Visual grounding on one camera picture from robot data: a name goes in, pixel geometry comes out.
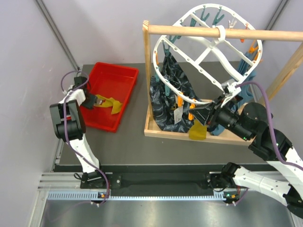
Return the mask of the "white round clip hanger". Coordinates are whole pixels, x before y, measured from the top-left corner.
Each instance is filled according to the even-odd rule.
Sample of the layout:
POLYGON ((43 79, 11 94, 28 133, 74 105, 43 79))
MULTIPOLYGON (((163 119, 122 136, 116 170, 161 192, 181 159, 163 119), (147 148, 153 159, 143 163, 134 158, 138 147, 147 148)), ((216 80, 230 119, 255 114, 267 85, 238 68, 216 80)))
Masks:
POLYGON ((216 87, 223 91, 221 87, 221 83, 219 83, 213 76, 211 76, 205 69, 200 66, 200 63, 210 54, 212 53, 218 61, 221 63, 225 71, 231 76, 231 79, 234 79, 237 82, 236 87, 240 87, 242 83, 245 82, 247 76, 258 66, 261 61, 262 53, 263 53, 263 44, 260 39, 254 39, 254 44, 249 49, 251 51, 255 51, 255 58, 250 60, 245 56, 245 54, 239 51, 236 47, 234 47, 229 41, 227 36, 227 30, 234 30, 234 25, 237 22, 242 23, 245 26, 245 30, 249 32, 254 32, 255 28, 246 21, 243 17, 237 14, 235 11, 230 9, 229 7, 220 5, 220 4, 202 4, 198 5, 191 10, 189 10, 186 14, 184 14, 179 21, 173 24, 173 28, 184 28, 183 22, 188 17, 191 18, 190 28, 196 28, 196 25, 199 24, 200 28, 213 28, 215 31, 219 33, 218 37, 214 37, 211 41, 207 39, 207 35, 186 35, 187 38, 195 40, 200 44, 205 46, 205 50, 198 56, 197 59, 193 60, 187 54, 185 54, 179 47, 177 47, 174 42, 179 38, 179 35, 168 34, 168 32, 164 32, 164 34, 157 41, 152 55, 153 66, 155 69, 155 77, 157 81, 161 81, 165 84, 165 91, 169 92, 172 90, 180 100, 186 101, 188 103, 194 105, 206 105, 207 102, 197 101, 195 99, 191 99, 185 96, 181 91, 175 88, 170 82, 164 78, 161 74, 160 68, 157 64, 157 53, 158 47, 160 44, 163 44, 164 52, 169 52, 170 50, 178 53, 184 60, 194 66, 199 73, 204 75, 208 80, 210 80, 216 87), (232 20, 229 21, 228 28, 225 28, 220 24, 220 21, 224 18, 225 14, 228 13, 231 15, 232 20), (249 70, 244 74, 240 74, 228 61, 224 53, 219 50, 218 45, 224 44, 228 46, 237 56, 239 56, 242 60, 249 64, 249 70))

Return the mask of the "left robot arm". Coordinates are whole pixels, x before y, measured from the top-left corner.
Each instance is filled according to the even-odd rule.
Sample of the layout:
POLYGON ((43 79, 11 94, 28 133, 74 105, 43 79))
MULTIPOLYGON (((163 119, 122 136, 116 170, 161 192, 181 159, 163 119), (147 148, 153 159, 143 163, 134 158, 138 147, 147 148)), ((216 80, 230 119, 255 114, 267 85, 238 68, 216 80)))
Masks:
POLYGON ((99 160, 93 154, 85 133, 86 125, 80 111, 82 104, 92 107, 97 97, 90 94, 86 77, 75 77, 74 85, 66 92, 62 101, 50 105, 54 133, 76 154, 82 166, 83 182, 91 181, 96 187, 107 183, 107 175, 101 172, 99 160))

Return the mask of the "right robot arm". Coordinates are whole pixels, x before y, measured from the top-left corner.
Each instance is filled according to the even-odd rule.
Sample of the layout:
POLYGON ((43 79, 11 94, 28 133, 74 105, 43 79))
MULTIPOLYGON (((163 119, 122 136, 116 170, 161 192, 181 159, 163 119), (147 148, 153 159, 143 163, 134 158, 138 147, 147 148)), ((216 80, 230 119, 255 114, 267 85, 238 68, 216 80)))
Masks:
POLYGON ((222 126, 244 141, 251 141, 249 149, 274 167, 285 182, 273 180, 251 172, 245 167, 229 162, 219 174, 206 176, 208 185, 215 188, 247 188, 258 191, 280 202, 294 215, 303 216, 303 161, 291 141, 279 130, 274 130, 272 140, 266 108, 250 102, 239 111, 243 98, 237 95, 221 106, 223 96, 207 105, 191 107, 189 113, 209 132, 222 126))

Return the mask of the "yellow sock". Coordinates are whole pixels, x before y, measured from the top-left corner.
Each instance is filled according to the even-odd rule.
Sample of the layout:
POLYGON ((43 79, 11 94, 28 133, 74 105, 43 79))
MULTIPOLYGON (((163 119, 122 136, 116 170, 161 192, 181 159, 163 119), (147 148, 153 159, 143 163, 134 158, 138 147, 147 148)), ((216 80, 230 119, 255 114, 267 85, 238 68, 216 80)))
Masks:
POLYGON ((95 107, 100 107, 100 108, 112 108, 111 109, 111 114, 118 114, 120 113, 123 104, 119 102, 118 100, 115 100, 114 98, 106 98, 101 95, 96 95, 97 101, 94 104, 95 107))
POLYGON ((191 140, 205 140, 207 135, 207 126, 202 125, 198 120, 194 120, 193 126, 188 131, 191 140))

